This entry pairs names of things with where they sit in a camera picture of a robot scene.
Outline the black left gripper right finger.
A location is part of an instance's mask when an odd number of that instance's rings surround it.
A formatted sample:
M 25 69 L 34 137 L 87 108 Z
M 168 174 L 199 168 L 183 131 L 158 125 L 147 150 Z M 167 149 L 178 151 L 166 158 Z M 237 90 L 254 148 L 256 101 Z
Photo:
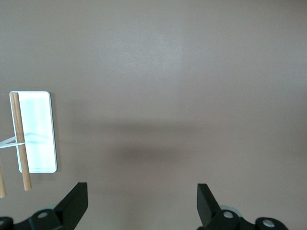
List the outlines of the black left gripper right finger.
M 254 223 L 246 221 L 230 208 L 222 209 L 207 184 L 197 185 L 197 211 L 202 223 L 200 230 L 286 230 L 274 218 L 260 217 Z

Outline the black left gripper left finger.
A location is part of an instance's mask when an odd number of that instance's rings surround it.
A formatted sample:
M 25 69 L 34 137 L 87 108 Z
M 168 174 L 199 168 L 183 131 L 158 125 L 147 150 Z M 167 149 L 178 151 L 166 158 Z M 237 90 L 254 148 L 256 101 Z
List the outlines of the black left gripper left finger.
M 2 230 L 73 230 L 88 209 L 88 186 L 77 183 L 52 209 L 42 209 L 19 223 L 11 217 L 0 218 Z

